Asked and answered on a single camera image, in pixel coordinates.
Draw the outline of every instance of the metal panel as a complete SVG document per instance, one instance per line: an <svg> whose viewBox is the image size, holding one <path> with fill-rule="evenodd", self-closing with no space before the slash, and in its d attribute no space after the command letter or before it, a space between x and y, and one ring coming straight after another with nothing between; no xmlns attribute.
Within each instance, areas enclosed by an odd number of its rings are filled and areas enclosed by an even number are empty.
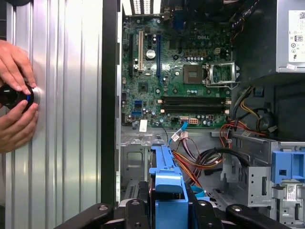
<svg viewBox="0 0 305 229"><path fill-rule="evenodd" d="M42 91L33 140L6 157L8 229L51 229L101 200L102 3L7 5L7 40Z"/></svg>

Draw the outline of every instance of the finger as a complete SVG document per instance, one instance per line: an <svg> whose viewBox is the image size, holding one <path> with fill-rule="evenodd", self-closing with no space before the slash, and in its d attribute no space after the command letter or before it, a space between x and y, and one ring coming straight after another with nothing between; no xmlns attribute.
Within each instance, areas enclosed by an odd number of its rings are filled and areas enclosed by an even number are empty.
<svg viewBox="0 0 305 229"><path fill-rule="evenodd" d="M15 89L17 92L22 91L22 88L16 82L15 78L11 75L8 68L2 62L0 58L0 77L9 85L11 88Z"/></svg>
<svg viewBox="0 0 305 229"><path fill-rule="evenodd" d="M0 58L2 62L5 64L11 75L15 78L15 81L19 84L19 86L22 88L22 91L25 94L31 94L30 91L28 90L28 87L25 85L25 81L18 69L18 66L16 65L13 57L11 54L7 53L0 53Z"/></svg>
<svg viewBox="0 0 305 229"><path fill-rule="evenodd" d="M24 52L18 49L17 52L13 52L11 54L14 62L21 68L25 78L28 79L29 85L31 87L36 87L32 64L28 57L24 54Z"/></svg>
<svg viewBox="0 0 305 229"><path fill-rule="evenodd" d="M32 131L26 138L17 142L15 144L15 149L20 148L21 146L24 146L25 144L27 144L32 139L32 137L34 136L34 133L35 133L35 130Z"/></svg>
<svg viewBox="0 0 305 229"><path fill-rule="evenodd" d="M20 140L27 138L27 136L29 136L35 130L37 119L38 119L38 112L35 113L30 123L28 123L28 125L24 129L22 129L15 136L13 136L10 139L10 141L19 142Z"/></svg>
<svg viewBox="0 0 305 229"><path fill-rule="evenodd" d="M32 106L29 107L29 109L21 116L17 122L5 130L5 133L8 135L14 135L22 131L32 121L37 108L37 104L32 104Z"/></svg>
<svg viewBox="0 0 305 229"><path fill-rule="evenodd" d="M22 112L27 106L28 101L23 100L17 104L10 112L0 118L0 129L5 130L12 126L15 122L17 122L22 117Z"/></svg>

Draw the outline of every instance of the black knob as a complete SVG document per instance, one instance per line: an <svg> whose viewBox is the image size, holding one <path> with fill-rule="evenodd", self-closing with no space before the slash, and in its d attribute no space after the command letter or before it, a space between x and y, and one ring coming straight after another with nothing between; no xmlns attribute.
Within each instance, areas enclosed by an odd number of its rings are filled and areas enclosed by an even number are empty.
<svg viewBox="0 0 305 229"><path fill-rule="evenodd" d="M0 87L0 104L12 109L22 100L27 100L28 104L24 109L24 111L26 111L34 102L34 92L30 86L27 85L27 87L31 93L30 95L24 94L23 92L17 92L7 84L3 85Z"/></svg>

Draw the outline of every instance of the blue sata port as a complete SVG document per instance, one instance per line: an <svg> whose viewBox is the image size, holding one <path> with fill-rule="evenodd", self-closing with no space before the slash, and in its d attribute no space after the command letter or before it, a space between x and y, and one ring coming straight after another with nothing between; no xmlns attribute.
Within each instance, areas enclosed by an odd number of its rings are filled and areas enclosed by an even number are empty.
<svg viewBox="0 0 305 229"><path fill-rule="evenodd" d="M135 105L142 105L142 100L135 100L135 101L134 101L134 104L135 104Z"/></svg>
<svg viewBox="0 0 305 229"><path fill-rule="evenodd" d="M132 116L142 116L142 111L132 111Z"/></svg>

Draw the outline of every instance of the ram slot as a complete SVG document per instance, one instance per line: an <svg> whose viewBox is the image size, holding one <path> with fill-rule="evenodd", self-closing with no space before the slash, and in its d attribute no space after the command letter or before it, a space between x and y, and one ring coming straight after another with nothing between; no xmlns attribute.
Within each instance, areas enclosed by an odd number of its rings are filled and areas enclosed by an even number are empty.
<svg viewBox="0 0 305 229"><path fill-rule="evenodd" d="M164 96L162 97L162 101L163 104L167 104L167 105L226 104L226 98L219 98L219 97Z"/></svg>
<svg viewBox="0 0 305 229"><path fill-rule="evenodd" d="M223 114L225 112L225 107L222 105L161 105L161 109L168 114L181 112L189 114Z"/></svg>
<svg viewBox="0 0 305 229"><path fill-rule="evenodd" d="M143 40L144 33L139 31L139 71L143 70Z"/></svg>
<svg viewBox="0 0 305 229"><path fill-rule="evenodd" d="M133 34L129 34L128 73L133 76Z"/></svg>
<svg viewBox="0 0 305 229"><path fill-rule="evenodd" d="M161 77L161 35L157 35L157 77L159 81L162 83L162 77Z"/></svg>

